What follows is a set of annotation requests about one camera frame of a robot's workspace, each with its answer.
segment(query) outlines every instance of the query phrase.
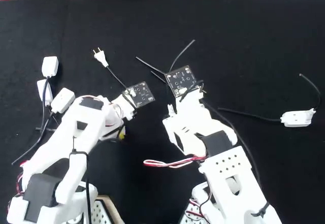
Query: white power plug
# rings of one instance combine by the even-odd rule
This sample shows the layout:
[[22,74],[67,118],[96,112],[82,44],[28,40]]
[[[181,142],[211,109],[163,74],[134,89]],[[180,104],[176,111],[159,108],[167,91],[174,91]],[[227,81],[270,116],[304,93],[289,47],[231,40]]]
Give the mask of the white power plug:
[[71,90],[67,88],[61,89],[61,91],[54,98],[51,103],[53,113],[63,113],[72,104],[76,96]]
[[[43,101],[43,89],[44,89],[45,81],[46,79],[37,81],[37,88],[39,90],[41,101]],[[50,84],[48,83],[45,91],[45,106],[49,106],[52,100],[53,100],[52,90]]]
[[46,78],[50,78],[56,75],[59,61],[56,56],[46,56],[43,59],[42,73]]
[[281,122],[286,127],[301,127],[311,124],[311,119],[316,113],[314,108],[308,111],[288,111],[281,116]]

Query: black circuit board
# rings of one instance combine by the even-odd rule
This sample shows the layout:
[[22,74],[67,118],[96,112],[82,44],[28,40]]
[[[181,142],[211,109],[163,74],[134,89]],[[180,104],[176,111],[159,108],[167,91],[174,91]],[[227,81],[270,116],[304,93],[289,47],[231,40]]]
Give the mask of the black circuit board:
[[165,77],[176,98],[182,96],[197,81],[189,66],[166,73]]
[[155,98],[151,93],[146,82],[141,82],[136,85],[133,85],[127,88],[127,90],[130,92],[131,98],[137,108],[140,108],[155,101]]

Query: black fabric surface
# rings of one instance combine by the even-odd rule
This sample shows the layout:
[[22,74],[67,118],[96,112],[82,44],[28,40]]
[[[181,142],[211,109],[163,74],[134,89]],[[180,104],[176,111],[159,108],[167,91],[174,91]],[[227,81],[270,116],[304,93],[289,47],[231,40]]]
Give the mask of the black fabric surface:
[[[325,0],[0,2],[2,220],[20,171],[10,162],[38,136],[36,81],[44,56],[59,57],[59,74],[50,81],[55,92],[67,87],[76,95],[119,95],[121,86],[92,58],[96,47],[124,83],[148,83],[156,101],[127,124],[125,142],[93,150],[90,182],[113,199],[126,223],[177,223],[191,189],[204,178],[195,164],[178,170],[142,165],[147,158],[173,161],[182,155],[161,122],[167,114],[165,86],[134,57],[167,71],[196,39],[175,68],[190,65],[204,79],[211,105],[279,118],[317,101],[299,73],[325,90],[324,6]],[[324,109],[312,125],[298,129],[223,114],[249,145],[263,192],[282,222],[323,223]]]

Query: yellow component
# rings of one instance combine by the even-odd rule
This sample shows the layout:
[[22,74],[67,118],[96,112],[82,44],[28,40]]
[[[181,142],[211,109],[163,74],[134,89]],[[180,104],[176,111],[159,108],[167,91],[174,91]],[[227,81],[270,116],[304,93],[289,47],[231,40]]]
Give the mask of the yellow component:
[[125,134],[124,134],[123,132],[120,132],[120,135],[118,136],[118,138],[119,138],[120,140],[123,140],[124,137],[125,137]]

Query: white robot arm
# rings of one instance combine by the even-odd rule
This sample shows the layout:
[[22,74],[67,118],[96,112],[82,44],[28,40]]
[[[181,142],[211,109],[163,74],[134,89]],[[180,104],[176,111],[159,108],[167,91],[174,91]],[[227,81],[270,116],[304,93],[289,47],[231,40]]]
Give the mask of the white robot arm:
[[[131,120],[138,107],[152,101],[145,82],[128,88],[112,102],[101,95],[76,98],[48,142],[23,164],[24,195],[11,200],[7,221],[61,224],[82,213],[88,216],[86,183],[81,181],[88,154],[99,140],[118,138],[124,133],[123,119]],[[62,158],[70,162],[63,179],[42,174]],[[89,184],[91,204],[97,195],[96,187]],[[84,218],[84,223],[88,223],[88,218]]]
[[236,146],[234,130],[211,118],[199,101],[203,98],[200,86],[189,88],[196,82],[189,67],[166,74],[166,79],[176,97],[177,110],[168,105],[169,117],[162,121],[170,141],[185,155],[206,157],[199,171],[207,182],[193,189],[193,199],[180,223],[200,220],[210,224],[280,224],[242,146]]

